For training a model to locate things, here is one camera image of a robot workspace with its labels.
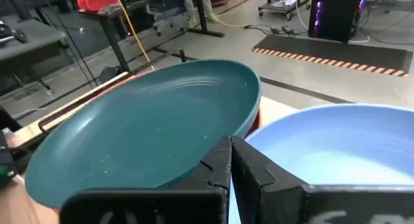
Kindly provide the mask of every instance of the wooden table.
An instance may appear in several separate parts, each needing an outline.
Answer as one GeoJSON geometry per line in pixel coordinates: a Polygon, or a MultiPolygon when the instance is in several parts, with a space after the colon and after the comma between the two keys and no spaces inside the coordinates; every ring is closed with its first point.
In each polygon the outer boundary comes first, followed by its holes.
{"type": "MultiPolygon", "coordinates": [[[[113,78],[108,83],[113,82],[113,80],[122,78],[127,73],[123,73],[116,78],[113,78]]],[[[90,91],[84,95],[78,97],[76,100],[69,102],[67,105],[70,105],[77,101],[78,99],[87,96],[90,91]]],[[[51,122],[45,129],[50,129],[53,126],[58,125],[65,119],[69,118],[77,110],[81,109],[85,104],[75,108],[71,112],[63,115],[62,117],[56,119],[54,122],[51,122]]],[[[53,111],[55,113],[65,106],[53,111]]],[[[261,125],[267,125],[273,122],[275,119],[283,117],[285,115],[291,114],[297,111],[293,107],[286,106],[285,104],[280,104],[279,102],[273,101],[269,98],[262,96],[260,102],[260,112],[261,112],[261,125]]],[[[28,126],[22,128],[21,130],[14,133],[14,136],[9,140],[11,147],[18,147],[24,143],[36,138],[42,134],[41,130],[38,128],[37,120],[28,126]]],[[[46,208],[42,205],[37,204],[33,201],[27,194],[25,187],[21,184],[11,183],[6,188],[0,191],[0,224],[57,224],[58,216],[51,209],[46,208]]]]}

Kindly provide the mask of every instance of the chair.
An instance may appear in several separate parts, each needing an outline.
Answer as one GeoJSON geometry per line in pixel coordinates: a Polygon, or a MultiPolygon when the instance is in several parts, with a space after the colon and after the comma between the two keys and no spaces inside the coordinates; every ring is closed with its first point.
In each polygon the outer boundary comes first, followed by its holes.
{"type": "Polygon", "coordinates": [[[146,12],[153,16],[153,28],[157,35],[161,36],[162,29],[165,27],[179,27],[184,32],[184,24],[179,21],[180,17],[186,13],[184,0],[160,0],[146,5],[146,12]]]}

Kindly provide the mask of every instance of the computer tower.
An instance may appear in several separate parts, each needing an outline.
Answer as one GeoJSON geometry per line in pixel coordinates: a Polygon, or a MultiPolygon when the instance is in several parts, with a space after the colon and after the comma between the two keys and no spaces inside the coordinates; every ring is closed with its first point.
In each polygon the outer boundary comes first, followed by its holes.
{"type": "Polygon", "coordinates": [[[347,43],[355,32],[362,0],[312,0],[308,35],[347,43]]]}

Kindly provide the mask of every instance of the person's leg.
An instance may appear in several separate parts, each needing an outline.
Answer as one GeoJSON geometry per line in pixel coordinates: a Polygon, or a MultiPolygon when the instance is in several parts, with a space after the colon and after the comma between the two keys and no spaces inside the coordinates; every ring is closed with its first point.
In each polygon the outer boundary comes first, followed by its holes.
{"type": "Polygon", "coordinates": [[[184,6],[186,7],[188,16],[190,17],[188,20],[188,28],[194,28],[197,26],[198,21],[195,17],[197,11],[194,7],[193,0],[184,0],[184,6]]]}
{"type": "Polygon", "coordinates": [[[207,15],[207,20],[212,23],[218,23],[219,18],[213,12],[212,1],[211,0],[202,0],[202,7],[204,8],[205,14],[207,15]]]}

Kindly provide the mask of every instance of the hazard tape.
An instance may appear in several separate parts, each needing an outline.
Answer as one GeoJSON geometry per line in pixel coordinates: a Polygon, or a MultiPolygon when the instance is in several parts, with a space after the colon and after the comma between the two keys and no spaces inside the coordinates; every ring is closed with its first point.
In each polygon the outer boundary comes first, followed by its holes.
{"type": "Polygon", "coordinates": [[[269,50],[269,49],[253,48],[252,52],[267,54],[267,55],[271,55],[271,56],[279,56],[279,57],[283,57],[283,58],[296,59],[296,60],[301,60],[301,61],[305,61],[305,62],[314,62],[314,63],[320,63],[320,64],[324,64],[324,65],[332,65],[332,66],[352,69],[352,70],[356,70],[356,71],[379,73],[379,74],[385,74],[385,75],[391,75],[391,76],[399,76],[399,77],[403,77],[403,78],[408,77],[407,72],[402,71],[402,70],[398,70],[398,69],[387,69],[387,68],[383,68],[383,67],[361,65],[361,64],[358,64],[358,63],[341,62],[341,61],[337,61],[337,60],[316,58],[314,56],[305,56],[305,55],[300,55],[300,54],[279,52],[279,51],[276,51],[276,50],[269,50]]]}

